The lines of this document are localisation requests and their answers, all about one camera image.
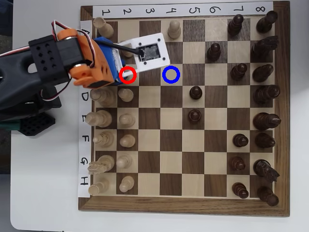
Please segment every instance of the black chess piece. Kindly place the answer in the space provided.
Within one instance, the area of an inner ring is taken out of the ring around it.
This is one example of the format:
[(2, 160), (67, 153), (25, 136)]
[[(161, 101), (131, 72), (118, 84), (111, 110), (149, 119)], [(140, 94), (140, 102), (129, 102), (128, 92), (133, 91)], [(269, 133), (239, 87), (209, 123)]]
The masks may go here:
[(259, 33), (267, 33), (272, 25), (277, 21), (278, 14), (275, 11), (269, 11), (264, 18), (261, 18), (256, 24), (256, 30)]
[(280, 125), (281, 119), (276, 114), (259, 113), (253, 118), (253, 125), (260, 131), (265, 131), (269, 128), (276, 128)]
[(243, 16), (241, 14), (237, 14), (233, 17), (233, 19), (228, 23), (227, 32), (231, 36), (235, 36), (240, 33), (243, 22)]

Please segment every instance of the chessboard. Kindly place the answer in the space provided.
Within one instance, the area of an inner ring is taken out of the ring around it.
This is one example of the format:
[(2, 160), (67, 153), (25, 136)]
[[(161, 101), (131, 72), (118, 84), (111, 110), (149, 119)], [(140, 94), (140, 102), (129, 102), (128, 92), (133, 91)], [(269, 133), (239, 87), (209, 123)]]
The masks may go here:
[[(81, 27), (84, 26), (93, 39), (100, 36), (92, 24), (98, 12), (114, 29), (110, 38), (113, 43), (163, 33), (170, 63), (179, 69), (181, 76), (178, 82), (168, 84), (162, 78), (163, 67), (138, 73), (132, 84), (104, 87), (116, 98), (107, 107), (91, 100), (89, 89), (81, 88), (79, 210), (289, 216), (290, 8), (289, 2), (267, 3), (271, 4), (269, 10), (278, 13), (278, 20), (265, 34), (257, 32), (256, 23), (265, 16), (267, 7), (259, 12), (254, 5), (254, 11), (246, 13), (249, 3), (238, 4), (238, 9), (243, 9), (244, 13), (224, 13), (224, 3), (217, 4), (222, 15), (216, 11), (215, 16), (200, 11), (193, 16), (151, 17), (147, 13), (146, 17), (126, 17), (126, 12), (134, 11), (134, 5), (125, 6), (119, 13), (111, 10), (115, 6), (81, 7)], [(185, 4), (169, 6), (178, 9)], [(148, 7), (150, 11), (155, 7), (159, 9), (160, 5), (152, 7)], [(227, 25), (236, 14), (244, 16), (242, 29), (237, 36), (230, 36)], [(167, 33), (172, 19), (180, 22), (182, 32), (177, 39), (171, 39)], [(263, 59), (255, 60), (251, 55), (252, 46), (273, 35), (279, 38), (278, 48)], [(205, 55), (213, 43), (221, 47), (221, 56), (215, 62)], [(123, 59), (127, 66), (136, 67), (134, 59)], [(247, 65), (247, 71), (240, 81), (235, 81), (231, 70), (240, 63)], [(271, 64), (274, 72), (264, 82), (254, 81), (253, 71), (266, 64)], [(173, 70), (166, 73), (167, 79), (174, 79), (175, 75)], [(260, 86), (268, 85), (278, 85), (280, 95), (265, 104), (257, 104), (253, 94)], [(193, 86), (202, 89), (202, 97), (198, 100), (190, 97)], [(123, 88), (133, 92), (132, 101), (125, 102), (117, 95)], [(100, 110), (111, 114), (111, 124), (105, 128), (87, 125), (86, 114)], [(191, 110), (201, 112), (197, 123), (191, 123), (188, 118)], [(261, 112), (277, 114), (281, 119), (278, 127), (263, 131), (276, 141), (271, 148), (255, 144), (261, 131), (253, 125), (253, 118)], [(123, 114), (134, 116), (135, 123), (124, 128), (119, 122)], [(114, 137), (109, 147), (92, 142), (94, 136), (104, 131), (111, 132)], [(129, 148), (120, 145), (120, 139), (127, 134), (136, 139), (134, 146)], [(245, 135), (248, 144), (235, 146), (232, 141), (236, 134)], [(104, 155), (113, 157), (115, 162), (128, 155), (131, 165), (120, 168), (115, 164), (108, 172), (88, 175), (89, 162)], [(231, 168), (229, 160), (234, 157), (243, 160), (243, 170)], [(259, 159), (268, 161), (280, 174), (276, 182), (256, 175), (253, 164)], [(131, 176), (135, 184), (127, 192), (121, 192), (119, 185), (125, 176)], [(88, 188), (102, 178), (109, 182), (107, 191), (90, 196)], [(237, 182), (246, 187), (248, 198), (235, 195), (232, 186)], [(259, 199), (257, 190), (263, 186), (278, 196), (277, 206), (271, 207)]]

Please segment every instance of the white table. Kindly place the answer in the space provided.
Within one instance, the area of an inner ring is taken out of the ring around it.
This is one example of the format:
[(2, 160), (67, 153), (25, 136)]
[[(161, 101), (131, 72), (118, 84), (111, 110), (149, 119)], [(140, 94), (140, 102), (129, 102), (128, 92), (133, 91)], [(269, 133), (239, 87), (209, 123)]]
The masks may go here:
[[(188, 2), (170, 0), (168, 3)], [(165, 0), (15, 0), (14, 48), (51, 34), (50, 23), (78, 28), (81, 5)], [(291, 2), (291, 216), (287, 218), (81, 212), (77, 209), (78, 88), (50, 111), (56, 126), (36, 138), (12, 135), (11, 222), (17, 229), (70, 232), (308, 231), (309, 2)]]

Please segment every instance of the light square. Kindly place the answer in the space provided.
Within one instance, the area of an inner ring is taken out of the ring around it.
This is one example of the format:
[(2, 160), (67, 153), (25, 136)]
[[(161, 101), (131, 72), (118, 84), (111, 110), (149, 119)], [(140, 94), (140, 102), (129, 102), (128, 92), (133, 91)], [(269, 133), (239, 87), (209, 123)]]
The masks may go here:
[(204, 151), (204, 131), (183, 130), (183, 151)]
[(140, 86), (139, 107), (160, 108), (160, 86)]
[(250, 63), (250, 41), (228, 41), (227, 62)]
[(228, 86), (227, 107), (250, 108), (250, 86)]
[(182, 196), (203, 197), (204, 196), (204, 175), (183, 174), (182, 175)]
[(204, 64), (205, 42), (183, 42), (183, 63)]
[(182, 152), (161, 151), (160, 173), (181, 174), (183, 168)]

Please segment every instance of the chess piece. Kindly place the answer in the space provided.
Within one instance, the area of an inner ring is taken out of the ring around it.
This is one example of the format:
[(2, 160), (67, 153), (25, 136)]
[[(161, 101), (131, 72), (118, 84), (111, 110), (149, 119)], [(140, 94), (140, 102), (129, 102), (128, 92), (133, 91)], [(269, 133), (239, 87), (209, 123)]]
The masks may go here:
[(177, 39), (182, 32), (182, 29), (180, 27), (180, 23), (177, 20), (171, 20), (169, 23), (169, 28), (168, 28), (168, 35), (172, 39)]
[(269, 11), (264, 18), (261, 18), (256, 24), (256, 30), (259, 33), (267, 33), (271, 30), (272, 25), (277, 21), (278, 14), (275, 11)]
[(233, 144), (237, 147), (246, 146), (249, 139), (244, 134), (235, 134), (233, 137)]
[(85, 122), (90, 126), (108, 127), (112, 123), (112, 115), (105, 111), (90, 112), (85, 118)]
[(239, 196), (242, 199), (249, 197), (249, 192), (244, 184), (237, 182), (233, 184), (232, 191), (236, 196)]
[(134, 186), (134, 179), (133, 177), (128, 175), (122, 179), (119, 189), (122, 192), (127, 192), (128, 190), (132, 189), (133, 186)]
[(123, 100), (124, 102), (130, 102), (132, 101), (134, 97), (134, 93), (131, 89), (128, 88), (122, 88), (118, 91), (118, 96)]
[(235, 81), (239, 81), (243, 78), (247, 71), (247, 65), (244, 63), (234, 66), (231, 70), (231, 78)]
[(120, 156), (117, 159), (116, 165), (118, 168), (128, 168), (132, 163), (132, 158), (129, 155)]
[(207, 51), (207, 58), (211, 61), (216, 61), (221, 55), (221, 48), (218, 43), (214, 43)]
[(275, 146), (276, 141), (273, 137), (266, 133), (259, 133), (255, 137), (255, 144), (260, 148), (271, 148)]
[(115, 160), (109, 155), (101, 156), (98, 161), (89, 163), (88, 171), (90, 175), (105, 173), (111, 170), (115, 165)]
[(104, 193), (109, 187), (109, 181), (105, 178), (102, 178), (99, 182), (91, 185), (88, 189), (88, 192), (91, 196), (98, 196), (99, 194)]
[(243, 159), (241, 157), (238, 157), (238, 156), (230, 158), (230, 160), (228, 161), (228, 164), (229, 164), (231, 169), (237, 170), (237, 171), (244, 170), (245, 167), (246, 167), (246, 164), (243, 161)]
[(274, 192), (268, 187), (260, 187), (257, 190), (257, 196), (269, 206), (276, 206), (279, 203), (279, 198), (274, 194)]
[(104, 131), (94, 136), (92, 141), (102, 147), (109, 147), (114, 141), (114, 135), (110, 131)]
[(199, 110), (191, 110), (188, 117), (191, 123), (197, 123), (201, 119), (201, 112)]
[(116, 100), (114, 93), (108, 88), (97, 88), (90, 91), (90, 98), (103, 107), (110, 106)]
[(267, 80), (273, 71), (274, 67), (271, 64), (266, 64), (256, 68), (252, 73), (252, 78), (256, 82), (263, 82)]
[(253, 164), (254, 172), (261, 177), (264, 177), (267, 181), (273, 182), (277, 181), (277, 177), (279, 177), (279, 173), (270, 166), (270, 163), (265, 159), (257, 160)]
[(119, 123), (124, 127), (131, 127), (135, 123), (135, 117), (132, 114), (120, 115)]
[(197, 100), (197, 99), (200, 99), (200, 98), (202, 97), (203, 91), (202, 91), (202, 89), (201, 89), (199, 86), (193, 86), (193, 87), (190, 89), (189, 94), (190, 94), (190, 97), (191, 97), (192, 99)]
[(114, 35), (112, 26), (104, 20), (104, 18), (97, 17), (93, 20), (93, 26), (98, 30), (99, 34), (105, 38), (110, 38)]
[(120, 145), (123, 147), (133, 147), (135, 144), (135, 138), (131, 134), (126, 134), (120, 139)]
[(259, 113), (253, 118), (253, 125), (260, 131), (276, 128), (280, 123), (281, 119), (276, 114)]
[(235, 36), (240, 33), (243, 22), (243, 16), (241, 14), (237, 14), (233, 17), (233, 19), (228, 23), (227, 32), (231, 36)]

